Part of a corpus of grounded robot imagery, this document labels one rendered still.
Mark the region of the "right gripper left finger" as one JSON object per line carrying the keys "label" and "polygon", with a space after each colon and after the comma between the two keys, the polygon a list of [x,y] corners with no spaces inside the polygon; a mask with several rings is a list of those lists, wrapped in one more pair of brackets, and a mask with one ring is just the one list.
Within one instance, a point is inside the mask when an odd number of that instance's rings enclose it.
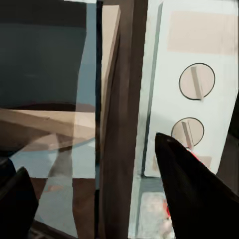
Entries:
{"label": "right gripper left finger", "polygon": [[26,239],[59,150],[55,132],[0,164],[0,239]]}

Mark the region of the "microwave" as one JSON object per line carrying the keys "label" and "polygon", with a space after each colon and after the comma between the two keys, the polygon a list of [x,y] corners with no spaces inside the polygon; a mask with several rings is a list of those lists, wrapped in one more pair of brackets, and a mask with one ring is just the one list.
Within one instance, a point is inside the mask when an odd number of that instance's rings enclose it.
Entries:
{"label": "microwave", "polygon": [[26,239],[128,239],[156,133],[218,172],[239,91],[239,0],[0,0],[0,164],[57,133]]}

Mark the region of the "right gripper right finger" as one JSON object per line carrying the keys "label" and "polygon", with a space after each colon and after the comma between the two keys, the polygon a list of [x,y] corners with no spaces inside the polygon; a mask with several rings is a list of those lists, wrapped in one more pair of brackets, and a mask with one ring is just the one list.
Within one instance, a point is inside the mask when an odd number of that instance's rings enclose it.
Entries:
{"label": "right gripper right finger", "polygon": [[156,133],[155,152],[175,239],[239,239],[239,196],[175,138]]}

